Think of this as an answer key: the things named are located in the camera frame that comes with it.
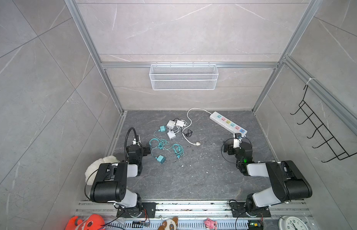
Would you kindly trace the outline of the white multicolour power strip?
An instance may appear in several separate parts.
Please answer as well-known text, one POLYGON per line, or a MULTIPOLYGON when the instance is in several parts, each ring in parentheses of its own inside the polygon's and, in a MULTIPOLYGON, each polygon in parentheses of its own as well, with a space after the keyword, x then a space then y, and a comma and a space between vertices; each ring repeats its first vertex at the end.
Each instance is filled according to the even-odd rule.
POLYGON ((218 112, 209 112, 205 109, 201 108, 191 108, 187 112, 187 118, 189 119, 190 123, 183 128, 183 130, 186 130, 188 127, 191 126, 193 121, 189 117, 189 112, 192 110, 202 110, 208 114, 210 114, 210 119, 223 127, 225 130, 229 131, 230 133, 233 134, 233 147, 234 148, 239 148, 240 144, 242 143, 242 140, 246 138, 247 130, 242 128, 240 125, 237 125, 235 122, 227 119, 225 116, 221 115, 218 112))

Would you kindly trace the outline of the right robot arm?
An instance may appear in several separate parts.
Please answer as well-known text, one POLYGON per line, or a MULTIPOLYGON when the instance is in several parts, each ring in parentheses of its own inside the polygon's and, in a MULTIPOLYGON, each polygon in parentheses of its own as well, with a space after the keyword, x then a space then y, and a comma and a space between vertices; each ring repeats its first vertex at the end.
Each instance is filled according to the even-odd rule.
POLYGON ((257 217, 264 214, 270 206, 301 200, 312 196, 312 187, 293 161, 254 162, 252 144, 243 142, 242 138, 231 138, 223 142, 221 151, 234 156, 233 164, 248 177, 264 177, 269 179, 270 187, 247 195, 240 214, 257 217))

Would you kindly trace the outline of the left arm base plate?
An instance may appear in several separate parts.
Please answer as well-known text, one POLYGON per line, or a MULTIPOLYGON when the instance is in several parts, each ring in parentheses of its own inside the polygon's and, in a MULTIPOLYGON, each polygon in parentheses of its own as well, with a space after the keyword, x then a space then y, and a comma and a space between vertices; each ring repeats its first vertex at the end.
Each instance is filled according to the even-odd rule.
POLYGON ((155 202, 143 202, 138 203, 133 208, 123 208, 119 206, 117 208, 117 215, 118 218, 154 218, 156 212, 156 205, 155 202))

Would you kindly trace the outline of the white charger with black cable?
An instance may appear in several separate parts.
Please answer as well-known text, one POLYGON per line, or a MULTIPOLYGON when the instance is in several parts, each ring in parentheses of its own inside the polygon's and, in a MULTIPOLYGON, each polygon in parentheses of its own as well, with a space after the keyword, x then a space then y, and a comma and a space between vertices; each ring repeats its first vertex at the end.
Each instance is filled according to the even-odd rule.
POLYGON ((174 126, 171 128, 171 131, 175 134, 181 132, 185 137, 189 138, 192 136, 193 132, 190 129, 187 129, 188 123, 185 120, 175 118, 173 122, 174 126))

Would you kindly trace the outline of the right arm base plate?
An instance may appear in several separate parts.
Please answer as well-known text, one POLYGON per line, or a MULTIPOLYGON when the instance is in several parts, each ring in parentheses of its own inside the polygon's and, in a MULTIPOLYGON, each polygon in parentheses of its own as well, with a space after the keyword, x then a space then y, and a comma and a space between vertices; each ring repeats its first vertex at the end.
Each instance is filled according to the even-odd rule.
POLYGON ((228 202, 232 216, 234 218, 270 218, 271 213, 268 207, 263 208, 253 208, 250 204, 245 201, 239 202, 235 200, 230 200, 228 202))

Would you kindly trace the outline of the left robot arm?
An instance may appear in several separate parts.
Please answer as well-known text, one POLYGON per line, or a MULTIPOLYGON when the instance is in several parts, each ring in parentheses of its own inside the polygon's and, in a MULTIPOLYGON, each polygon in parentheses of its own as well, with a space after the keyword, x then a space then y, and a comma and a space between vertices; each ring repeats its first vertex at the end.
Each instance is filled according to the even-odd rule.
POLYGON ((91 175, 86 177, 90 182, 90 191, 84 189, 85 197, 94 203, 113 203, 133 212, 141 212, 142 199, 138 193, 127 189, 127 179, 141 175, 143 157, 150 154, 148 147, 143 147, 134 127, 128 129, 124 141, 125 160, 120 163, 101 163, 91 175))

